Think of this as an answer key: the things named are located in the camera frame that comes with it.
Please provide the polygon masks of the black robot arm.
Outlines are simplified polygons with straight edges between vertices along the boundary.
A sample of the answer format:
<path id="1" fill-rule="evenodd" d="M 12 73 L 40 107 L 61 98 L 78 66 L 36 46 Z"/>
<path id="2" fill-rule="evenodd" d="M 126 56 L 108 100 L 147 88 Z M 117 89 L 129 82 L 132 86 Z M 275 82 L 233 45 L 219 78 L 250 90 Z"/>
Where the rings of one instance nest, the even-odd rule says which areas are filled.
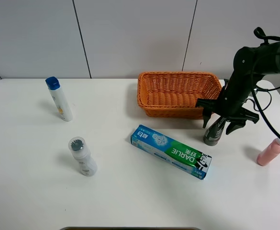
<path id="1" fill-rule="evenodd" d="M 247 120 L 259 121 L 259 115 L 243 108 L 243 103 L 264 76 L 280 74 L 280 41 L 239 49 L 233 67 L 234 71 L 217 99 L 198 99 L 196 102 L 197 107 L 203 108 L 203 126 L 207 125 L 211 114 L 216 113 L 230 122 L 227 134 L 244 127 Z"/>

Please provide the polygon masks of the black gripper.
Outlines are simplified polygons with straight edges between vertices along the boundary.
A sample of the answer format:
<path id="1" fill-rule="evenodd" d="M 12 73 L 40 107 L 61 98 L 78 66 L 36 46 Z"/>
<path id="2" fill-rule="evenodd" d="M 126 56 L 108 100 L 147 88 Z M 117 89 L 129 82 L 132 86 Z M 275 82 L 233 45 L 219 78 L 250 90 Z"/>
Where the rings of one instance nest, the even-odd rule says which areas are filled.
<path id="1" fill-rule="evenodd" d="M 251 88 L 248 86 L 227 84 L 222 88 L 217 99 L 198 99 L 195 106 L 203 108 L 202 127 L 206 128 L 213 113 L 229 121 L 230 124 L 226 129 L 227 135 L 237 129 L 243 128 L 247 120 L 257 123 L 259 121 L 259 115 L 243 107 L 250 93 Z"/>

